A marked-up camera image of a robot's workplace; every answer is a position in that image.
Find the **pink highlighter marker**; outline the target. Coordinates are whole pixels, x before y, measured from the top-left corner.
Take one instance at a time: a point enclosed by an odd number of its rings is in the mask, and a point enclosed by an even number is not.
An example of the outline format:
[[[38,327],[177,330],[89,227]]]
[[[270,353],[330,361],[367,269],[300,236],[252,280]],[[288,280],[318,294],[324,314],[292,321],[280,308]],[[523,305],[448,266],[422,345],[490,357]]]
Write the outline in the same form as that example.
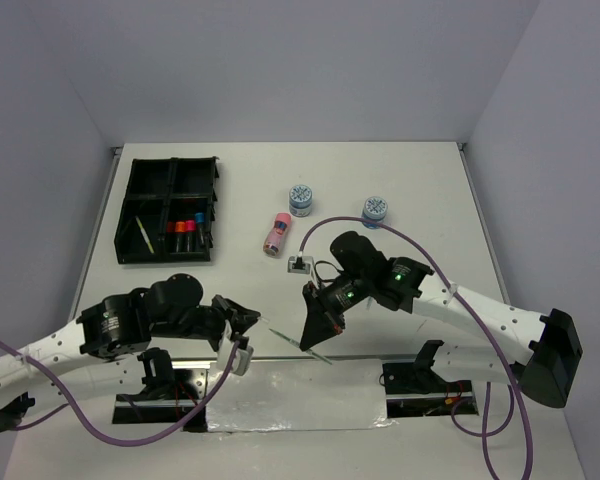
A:
[[[193,232],[185,231],[185,251],[193,253],[196,248],[196,230]]]

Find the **orange highlighter marker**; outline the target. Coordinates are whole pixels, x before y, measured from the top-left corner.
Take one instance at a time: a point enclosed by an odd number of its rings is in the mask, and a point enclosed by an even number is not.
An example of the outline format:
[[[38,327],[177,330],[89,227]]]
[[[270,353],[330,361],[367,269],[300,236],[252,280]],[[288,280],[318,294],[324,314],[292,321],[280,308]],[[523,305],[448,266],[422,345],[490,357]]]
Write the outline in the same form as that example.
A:
[[[174,231],[175,234],[175,239],[174,239],[174,252],[175,253],[182,253],[185,251],[185,232],[183,233],[176,233]]]

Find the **yellow pen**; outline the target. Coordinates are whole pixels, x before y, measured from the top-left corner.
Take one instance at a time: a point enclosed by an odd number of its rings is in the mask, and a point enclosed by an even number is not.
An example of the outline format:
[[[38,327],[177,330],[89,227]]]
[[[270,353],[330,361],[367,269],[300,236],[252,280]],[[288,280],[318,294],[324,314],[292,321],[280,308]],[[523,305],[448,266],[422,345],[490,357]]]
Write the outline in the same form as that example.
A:
[[[155,254],[155,250],[154,250],[154,247],[152,245],[152,242],[151,242],[151,240],[149,238],[149,235],[148,235],[148,233],[147,233],[147,231],[146,231],[146,229],[145,229],[145,227],[144,227],[141,219],[137,215],[135,216],[135,222],[136,222],[136,225],[139,228],[140,234],[142,236],[143,241],[145,242],[145,244],[147,246],[147,249],[148,249],[149,253],[151,255],[154,255]]]

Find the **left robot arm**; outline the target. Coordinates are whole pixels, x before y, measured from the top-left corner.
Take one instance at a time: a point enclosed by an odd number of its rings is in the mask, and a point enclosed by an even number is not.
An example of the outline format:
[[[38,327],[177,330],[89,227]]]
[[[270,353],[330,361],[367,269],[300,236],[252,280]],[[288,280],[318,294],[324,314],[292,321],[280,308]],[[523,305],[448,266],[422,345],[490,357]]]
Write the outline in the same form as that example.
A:
[[[169,353],[150,345],[155,338],[206,341],[224,377],[244,375],[253,355],[246,333],[260,312],[220,295],[208,305],[202,298],[196,278],[175,274],[111,295],[19,349],[0,340],[0,434],[25,429],[28,414],[54,415],[68,405],[92,436],[113,444],[87,420],[77,399],[120,395],[134,385],[143,397],[169,396],[178,382]]]

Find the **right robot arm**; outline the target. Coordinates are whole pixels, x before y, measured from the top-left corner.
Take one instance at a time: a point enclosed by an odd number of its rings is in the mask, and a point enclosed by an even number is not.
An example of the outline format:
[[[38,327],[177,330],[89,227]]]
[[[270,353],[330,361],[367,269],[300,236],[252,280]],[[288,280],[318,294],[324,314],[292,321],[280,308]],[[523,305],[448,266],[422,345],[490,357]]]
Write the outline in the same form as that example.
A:
[[[342,334],[345,313],[373,299],[390,311],[436,320],[487,341],[463,347],[428,340],[414,363],[416,383],[437,391],[447,383],[517,383],[531,400],[550,408],[567,404],[583,349],[573,318],[522,310],[453,284],[430,266],[408,257],[386,257],[354,231],[339,235],[330,252],[341,267],[327,286],[308,282],[302,290],[307,316],[300,348]]]

